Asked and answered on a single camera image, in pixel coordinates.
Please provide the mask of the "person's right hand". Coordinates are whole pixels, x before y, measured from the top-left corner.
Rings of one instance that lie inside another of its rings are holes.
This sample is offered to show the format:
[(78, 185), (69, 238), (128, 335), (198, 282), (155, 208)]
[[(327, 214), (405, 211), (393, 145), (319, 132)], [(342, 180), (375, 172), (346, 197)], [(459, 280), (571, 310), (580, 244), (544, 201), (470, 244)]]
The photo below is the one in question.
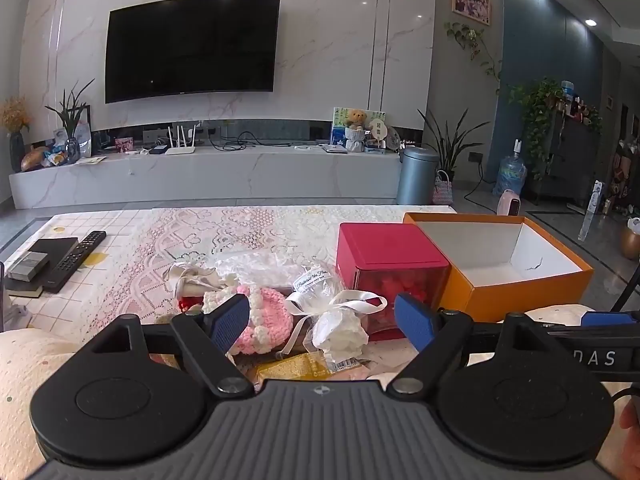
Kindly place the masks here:
[(620, 415), (620, 428), (627, 431), (623, 451), (620, 454), (620, 478), (625, 480), (640, 479), (640, 427), (639, 415), (630, 400)]

